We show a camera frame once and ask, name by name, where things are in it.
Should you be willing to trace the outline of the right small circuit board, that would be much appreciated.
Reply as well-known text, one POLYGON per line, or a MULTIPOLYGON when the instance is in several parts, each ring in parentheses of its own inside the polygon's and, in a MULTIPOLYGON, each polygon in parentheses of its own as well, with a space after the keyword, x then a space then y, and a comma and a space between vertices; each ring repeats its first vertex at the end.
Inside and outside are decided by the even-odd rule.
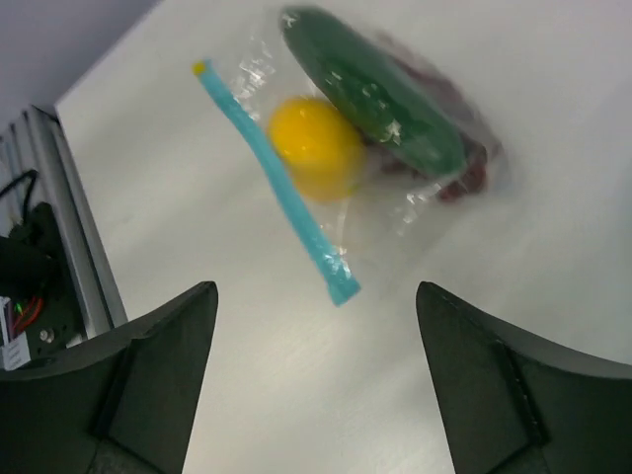
POLYGON ((13 371, 32 360, 26 330, 42 312, 43 299, 33 297, 20 303, 1 298, 1 369, 13 371))

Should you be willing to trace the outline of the aluminium mounting rail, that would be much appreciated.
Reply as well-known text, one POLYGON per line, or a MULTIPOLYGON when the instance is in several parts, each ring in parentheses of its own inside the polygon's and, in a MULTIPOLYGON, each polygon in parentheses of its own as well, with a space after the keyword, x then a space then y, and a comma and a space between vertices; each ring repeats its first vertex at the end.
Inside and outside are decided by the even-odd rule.
POLYGON ((29 105, 3 126, 1 162, 14 174, 39 172, 35 198, 54 210, 79 299, 83 338, 125 324, 119 289, 56 113, 29 105))

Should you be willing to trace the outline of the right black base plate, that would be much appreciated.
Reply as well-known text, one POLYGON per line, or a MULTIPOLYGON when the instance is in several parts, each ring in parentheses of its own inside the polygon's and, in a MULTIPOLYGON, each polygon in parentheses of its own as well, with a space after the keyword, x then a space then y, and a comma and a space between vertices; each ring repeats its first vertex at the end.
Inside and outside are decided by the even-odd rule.
POLYGON ((1 238, 1 369, 13 371, 67 349, 85 336, 63 239, 47 202, 31 205, 39 173, 28 170, 1 189, 25 184, 21 221, 1 238))

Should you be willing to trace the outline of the clear zip top bag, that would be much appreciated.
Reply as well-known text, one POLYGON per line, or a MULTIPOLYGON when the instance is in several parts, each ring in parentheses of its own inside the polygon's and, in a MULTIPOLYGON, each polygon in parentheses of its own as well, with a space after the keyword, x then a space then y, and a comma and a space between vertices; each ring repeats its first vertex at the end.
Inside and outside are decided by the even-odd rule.
POLYGON ((499 137, 438 68, 320 6, 258 15, 192 71, 336 305, 428 247, 440 226, 424 217, 483 193, 504 164, 499 137))

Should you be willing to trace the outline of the yellow lemon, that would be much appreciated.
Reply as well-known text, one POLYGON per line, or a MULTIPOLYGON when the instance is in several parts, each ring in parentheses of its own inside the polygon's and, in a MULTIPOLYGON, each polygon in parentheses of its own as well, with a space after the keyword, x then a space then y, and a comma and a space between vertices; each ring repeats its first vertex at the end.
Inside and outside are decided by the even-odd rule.
POLYGON ((268 139, 296 188, 328 202, 347 197, 364 171, 367 152, 359 132, 330 102, 293 97, 267 125, 268 139))

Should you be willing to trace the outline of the green cucumber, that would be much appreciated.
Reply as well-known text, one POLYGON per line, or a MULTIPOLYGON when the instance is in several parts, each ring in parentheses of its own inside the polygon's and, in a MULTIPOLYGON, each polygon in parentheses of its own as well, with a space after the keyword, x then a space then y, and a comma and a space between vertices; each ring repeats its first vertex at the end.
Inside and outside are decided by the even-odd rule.
POLYGON ((287 48, 323 95, 370 141, 428 178, 466 167, 456 127, 386 52, 332 13, 281 9, 287 48))

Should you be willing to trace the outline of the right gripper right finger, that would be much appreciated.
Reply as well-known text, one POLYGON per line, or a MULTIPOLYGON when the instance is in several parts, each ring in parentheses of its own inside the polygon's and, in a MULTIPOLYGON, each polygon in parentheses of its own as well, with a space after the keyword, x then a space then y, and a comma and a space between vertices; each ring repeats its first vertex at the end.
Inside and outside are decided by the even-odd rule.
POLYGON ((630 365, 548 341, 431 282, 416 308, 455 472, 630 472, 630 365))

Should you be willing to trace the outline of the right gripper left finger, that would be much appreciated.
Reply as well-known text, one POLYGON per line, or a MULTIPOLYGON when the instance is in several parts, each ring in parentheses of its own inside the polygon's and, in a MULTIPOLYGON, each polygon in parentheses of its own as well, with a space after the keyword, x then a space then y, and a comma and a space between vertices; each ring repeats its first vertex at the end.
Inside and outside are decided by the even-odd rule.
POLYGON ((201 282, 85 343, 1 374, 4 473, 180 473, 218 290, 201 282))

